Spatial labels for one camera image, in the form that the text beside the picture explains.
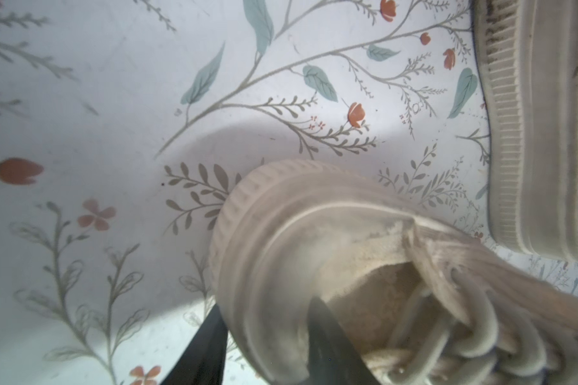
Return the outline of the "beige lace sneaker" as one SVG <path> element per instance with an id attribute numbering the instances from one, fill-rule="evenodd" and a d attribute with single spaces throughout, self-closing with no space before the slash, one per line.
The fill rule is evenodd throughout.
<path id="1" fill-rule="evenodd" d="M 272 384 L 315 378 L 313 298 L 378 384 L 578 384 L 578 298 L 332 165 L 247 174 L 209 263 L 223 320 Z"/>
<path id="2" fill-rule="evenodd" d="M 489 221 L 520 253 L 578 261 L 578 1 L 477 1 Z"/>

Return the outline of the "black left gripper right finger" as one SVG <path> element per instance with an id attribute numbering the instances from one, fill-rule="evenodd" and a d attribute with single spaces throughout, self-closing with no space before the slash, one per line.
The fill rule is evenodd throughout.
<path id="1" fill-rule="evenodd" d="M 309 303 L 307 325 L 307 384 L 379 383 L 320 298 Z"/>

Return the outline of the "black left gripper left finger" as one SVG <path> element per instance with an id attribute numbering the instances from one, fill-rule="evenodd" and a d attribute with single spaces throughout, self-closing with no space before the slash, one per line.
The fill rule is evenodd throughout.
<path id="1" fill-rule="evenodd" d="M 221 385 L 227 340 L 228 329 L 214 305 L 162 385 Z"/>

